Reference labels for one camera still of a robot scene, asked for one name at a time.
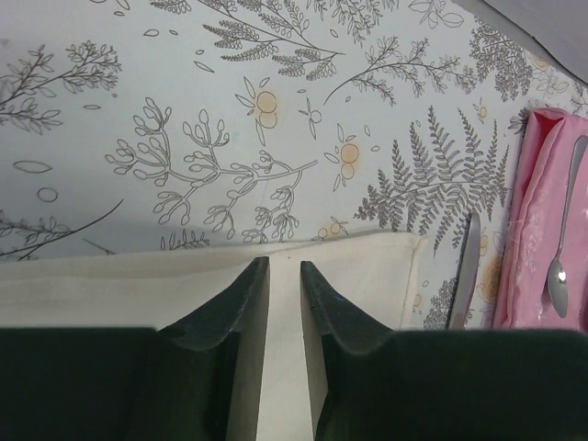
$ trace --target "table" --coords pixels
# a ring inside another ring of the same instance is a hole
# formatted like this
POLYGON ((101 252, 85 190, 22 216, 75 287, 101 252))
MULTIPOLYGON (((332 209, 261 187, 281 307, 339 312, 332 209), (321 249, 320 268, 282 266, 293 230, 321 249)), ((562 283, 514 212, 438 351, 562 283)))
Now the table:
POLYGON ((430 237, 413 325, 443 327, 469 210, 492 318, 530 107, 588 92, 439 0, 10 1, 0 260, 430 237))

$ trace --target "knife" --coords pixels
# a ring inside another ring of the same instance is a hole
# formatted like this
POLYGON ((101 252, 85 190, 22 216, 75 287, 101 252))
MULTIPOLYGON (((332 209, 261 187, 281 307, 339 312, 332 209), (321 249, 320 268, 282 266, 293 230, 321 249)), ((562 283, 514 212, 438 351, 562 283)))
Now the knife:
POLYGON ((464 242, 459 265, 458 288, 451 305, 447 329, 464 329, 471 298, 476 288, 478 263, 480 262, 480 215, 473 210, 469 218, 468 235, 464 242))

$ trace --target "orange flower print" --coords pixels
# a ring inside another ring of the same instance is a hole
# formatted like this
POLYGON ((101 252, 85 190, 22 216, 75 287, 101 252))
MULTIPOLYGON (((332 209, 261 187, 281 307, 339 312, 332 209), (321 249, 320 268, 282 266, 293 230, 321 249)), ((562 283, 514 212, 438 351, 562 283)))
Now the orange flower print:
POLYGON ((246 76, 243 77, 243 81, 249 97, 238 94, 235 94, 235 97, 243 106, 249 108, 247 116, 255 117, 257 138, 261 142, 261 145, 266 147, 266 134, 264 130, 271 130, 277 125, 276 96, 267 90, 263 90, 267 86, 267 83, 269 83, 269 77, 259 82, 258 89, 261 90, 255 90, 254 85, 251 84, 251 81, 246 76))
POLYGON ((488 108, 481 103, 481 98, 479 104, 472 104, 472 106, 474 107, 474 110, 478 112, 478 119, 482 124, 484 124, 484 120, 488 116, 488 108))
POLYGON ((339 165, 339 174, 334 179, 333 191, 337 191, 339 186, 347 187, 347 181, 356 175, 359 160, 359 148, 354 141, 356 135, 346 137, 340 124, 337 124, 337 134, 340 144, 335 145, 334 154, 324 154, 324 157, 333 164, 339 165))
POLYGON ((312 239, 313 241, 326 241, 327 239, 331 239, 332 237, 341 234, 347 236, 349 235, 349 232, 345 227, 347 223, 349 222, 340 221, 337 218, 331 216, 331 223, 326 227, 320 228, 317 235, 312 239))
POLYGON ((532 55, 531 56, 532 60, 533 60, 533 64, 540 70, 542 71, 546 71, 549 68, 549 63, 546 62, 545 60, 543 60, 541 57, 539 57, 538 55, 532 55))

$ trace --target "pink cloth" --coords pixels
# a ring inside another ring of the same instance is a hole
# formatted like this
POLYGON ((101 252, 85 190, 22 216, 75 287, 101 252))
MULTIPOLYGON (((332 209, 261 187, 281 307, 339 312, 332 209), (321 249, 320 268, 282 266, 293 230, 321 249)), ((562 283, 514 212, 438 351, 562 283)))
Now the pink cloth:
POLYGON ((511 222, 494 327, 588 331, 588 158, 576 178, 561 262, 568 278, 568 315, 553 309, 545 281, 558 249, 571 155, 588 119, 555 108, 529 117, 513 188, 511 222))

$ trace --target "silver spoon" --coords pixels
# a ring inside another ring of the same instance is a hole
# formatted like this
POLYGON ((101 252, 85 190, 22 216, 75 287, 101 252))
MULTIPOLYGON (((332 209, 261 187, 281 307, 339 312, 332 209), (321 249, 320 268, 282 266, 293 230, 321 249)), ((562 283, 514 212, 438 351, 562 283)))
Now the silver spoon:
POLYGON ((568 281, 566 272, 560 262, 561 250, 563 248, 563 238, 566 233, 571 194, 573 193, 573 186, 576 183, 576 175, 578 175, 578 170, 580 169, 586 146, 588 146, 588 137, 581 136, 578 138, 578 141, 576 141, 576 145, 573 148, 568 189, 566 191, 566 203, 563 207, 563 219, 561 220, 560 245, 558 246, 558 252, 549 264, 548 278, 546 282, 553 308, 561 318, 564 318, 568 313, 568 281))

